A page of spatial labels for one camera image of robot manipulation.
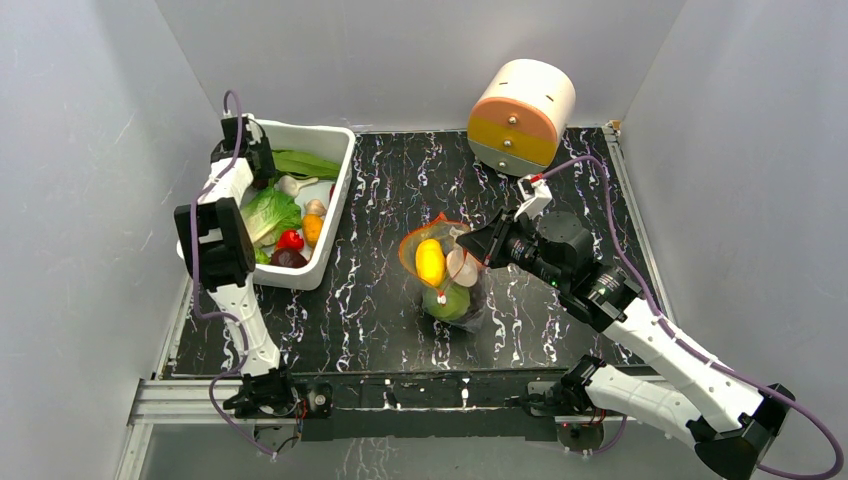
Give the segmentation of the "yellow lemon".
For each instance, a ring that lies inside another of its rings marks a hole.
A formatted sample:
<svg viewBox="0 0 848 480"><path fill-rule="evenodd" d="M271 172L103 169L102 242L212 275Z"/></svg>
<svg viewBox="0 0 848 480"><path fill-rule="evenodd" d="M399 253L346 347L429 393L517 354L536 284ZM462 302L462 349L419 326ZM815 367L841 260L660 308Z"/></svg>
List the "yellow lemon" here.
<svg viewBox="0 0 848 480"><path fill-rule="evenodd" d="M422 241L415 252L416 274L424 283L437 288L445 277L446 257L441 244L435 239Z"/></svg>

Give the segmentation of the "green lettuce leaf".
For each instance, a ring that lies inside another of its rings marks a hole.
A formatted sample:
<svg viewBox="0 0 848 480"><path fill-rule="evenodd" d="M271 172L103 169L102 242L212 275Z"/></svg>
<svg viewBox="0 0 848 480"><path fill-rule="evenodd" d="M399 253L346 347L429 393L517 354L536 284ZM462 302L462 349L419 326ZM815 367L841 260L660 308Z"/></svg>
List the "green lettuce leaf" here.
<svg viewBox="0 0 848 480"><path fill-rule="evenodd" d="M254 246L274 244L284 231L302 226L301 207L293 197L273 187L256 194L241 208L241 215Z"/></svg>

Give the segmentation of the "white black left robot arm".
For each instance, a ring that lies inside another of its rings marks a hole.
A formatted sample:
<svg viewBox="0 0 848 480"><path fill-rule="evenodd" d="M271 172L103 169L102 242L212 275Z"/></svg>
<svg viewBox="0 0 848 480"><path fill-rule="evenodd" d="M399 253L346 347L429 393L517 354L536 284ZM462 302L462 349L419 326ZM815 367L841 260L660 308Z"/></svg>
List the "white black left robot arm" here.
<svg viewBox="0 0 848 480"><path fill-rule="evenodd" d="M174 211L178 251L196 292L206 292L216 303L215 314L238 354L234 372L241 385L224 401L224 410L240 419L290 416L299 391L258 306L256 255L241 214L254 180L270 177L270 143L250 114L227 113L221 126L224 138L212 153L208 179L195 200Z"/></svg>

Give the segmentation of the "green cabbage ball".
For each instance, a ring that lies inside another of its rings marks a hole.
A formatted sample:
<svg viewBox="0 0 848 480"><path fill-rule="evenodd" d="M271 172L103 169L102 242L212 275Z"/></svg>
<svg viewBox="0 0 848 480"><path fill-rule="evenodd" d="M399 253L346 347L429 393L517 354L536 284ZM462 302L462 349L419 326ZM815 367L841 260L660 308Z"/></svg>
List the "green cabbage ball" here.
<svg viewBox="0 0 848 480"><path fill-rule="evenodd" d="M454 322L470 309L471 295L467 287L451 284L444 292L428 288L422 294L422 309L436 320Z"/></svg>

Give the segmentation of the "clear zip top bag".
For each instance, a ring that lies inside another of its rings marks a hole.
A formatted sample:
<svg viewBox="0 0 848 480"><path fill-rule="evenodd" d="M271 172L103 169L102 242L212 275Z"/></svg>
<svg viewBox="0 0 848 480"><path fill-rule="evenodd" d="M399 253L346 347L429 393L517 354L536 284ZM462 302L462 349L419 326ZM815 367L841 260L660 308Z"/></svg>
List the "clear zip top bag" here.
<svg viewBox="0 0 848 480"><path fill-rule="evenodd" d="M398 257L422 287L425 314L475 333L483 324L486 287L479 262L457 243L469 231L468 225L441 213L402 239Z"/></svg>

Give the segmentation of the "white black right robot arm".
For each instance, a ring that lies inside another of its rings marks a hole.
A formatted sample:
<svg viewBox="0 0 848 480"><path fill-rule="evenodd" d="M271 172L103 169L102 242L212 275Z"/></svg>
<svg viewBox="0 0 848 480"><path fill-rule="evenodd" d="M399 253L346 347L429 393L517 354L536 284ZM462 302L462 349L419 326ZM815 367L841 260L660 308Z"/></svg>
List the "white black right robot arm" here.
<svg viewBox="0 0 848 480"><path fill-rule="evenodd" d="M530 383L513 404L537 416L618 412L680 440L723 479L752 476L787 407L677 345L681 332L662 328L623 269L594 257L592 235L576 216L553 212L533 221L501 210L457 243L485 267L514 264L555 288L569 315L625 346L669 384L644 381L584 355L548 388Z"/></svg>

